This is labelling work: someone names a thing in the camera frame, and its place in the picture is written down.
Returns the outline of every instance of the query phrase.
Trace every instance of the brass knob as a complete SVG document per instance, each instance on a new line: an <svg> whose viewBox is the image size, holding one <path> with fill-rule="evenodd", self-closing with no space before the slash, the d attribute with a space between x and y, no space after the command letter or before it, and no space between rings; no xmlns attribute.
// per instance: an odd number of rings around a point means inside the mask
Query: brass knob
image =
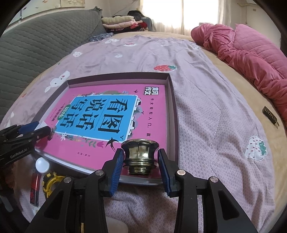
<svg viewBox="0 0 287 233"><path fill-rule="evenodd" d="M121 144L125 151L124 167L129 175L150 175L154 165L154 153L159 147L156 141L147 139L131 139Z"/></svg>

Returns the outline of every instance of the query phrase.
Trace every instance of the swallow illustration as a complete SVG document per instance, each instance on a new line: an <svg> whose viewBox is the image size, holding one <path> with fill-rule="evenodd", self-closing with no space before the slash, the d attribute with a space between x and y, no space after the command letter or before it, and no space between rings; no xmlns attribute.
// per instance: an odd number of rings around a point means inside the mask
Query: swallow illustration
<svg viewBox="0 0 287 233"><path fill-rule="evenodd" d="M111 148L113 149L113 151L116 152L116 150L115 150L115 148L114 148L114 145L113 145L113 142L119 142L119 141L116 140L116 139L111 138L111 139L108 141L108 143L106 144L106 147L107 147L108 144L110 144L110 146L111 146Z"/></svg>

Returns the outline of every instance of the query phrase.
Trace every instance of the beige mattress cover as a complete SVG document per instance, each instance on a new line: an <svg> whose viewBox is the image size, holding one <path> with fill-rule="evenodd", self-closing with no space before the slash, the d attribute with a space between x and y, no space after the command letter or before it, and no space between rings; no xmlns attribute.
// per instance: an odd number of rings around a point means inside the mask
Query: beige mattress cover
<svg viewBox="0 0 287 233"><path fill-rule="evenodd" d="M189 40L193 42L190 36L184 36L174 33L165 32L126 32L114 35L113 38L126 38L133 37L135 35L142 35L147 37L157 38L176 38L180 40ZM244 96L249 106L254 111L257 118L263 125L266 133L268 143L271 147L273 155L273 165L275 172L275 204L276 210L274 216L283 210L287 203L287 135L283 122L275 110L273 104L257 89L250 84L242 75L237 73L233 68L229 67L226 63L220 61L214 53L204 50L207 57L213 62L213 64L229 79L229 81L237 88L237 90ZM33 86L33 84L48 70L40 74L21 94L21 96ZM263 115L262 109L266 106L277 117L279 128L277 129L270 120Z"/></svg>

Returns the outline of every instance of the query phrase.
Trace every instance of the silver bolt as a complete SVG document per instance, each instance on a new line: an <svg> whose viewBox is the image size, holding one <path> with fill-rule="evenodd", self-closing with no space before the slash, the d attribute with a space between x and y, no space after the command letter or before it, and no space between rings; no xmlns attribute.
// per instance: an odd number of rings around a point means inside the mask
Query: silver bolt
<svg viewBox="0 0 287 233"><path fill-rule="evenodd" d="M72 180L72 178L71 178L71 177L66 177L66 178L64 179L64 182L65 182L65 183L70 183L70 182L71 182L71 180Z"/></svg>
<svg viewBox="0 0 287 233"><path fill-rule="evenodd" d="M210 177L210 181L213 183L217 183L218 182L218 178L215 176Z"/></svg>
<svg viewBox="0 0 287 233"><path fill-rule="evenodd" d="M96 171L96 175L97 176L101 176L101 175L103 175L104 174L104 171L103 170L97 170Z"/></svg>
<svg viewBox="0 0 287 233"><path fill-rule="evenodd" d="M185 171L184 171L184 170L178 170L177 173L178 173L178 175L180 175L180 176L185 175Z"/></svg>

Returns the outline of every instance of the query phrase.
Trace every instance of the letters on black tag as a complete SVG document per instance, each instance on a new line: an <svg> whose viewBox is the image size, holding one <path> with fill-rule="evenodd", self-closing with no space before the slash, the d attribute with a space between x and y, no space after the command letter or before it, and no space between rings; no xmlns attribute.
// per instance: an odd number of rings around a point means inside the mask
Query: letters on black tag
<svg viewBox="0 0 287 233"><path fill-rule="evenodd" d="M274 116L274 114L266 106L264 106L262 112L265 116L268 117L268 119L272 122L272 124L276 126L276 128L279 127L279 123L277 121L277 118Z"/></svg>

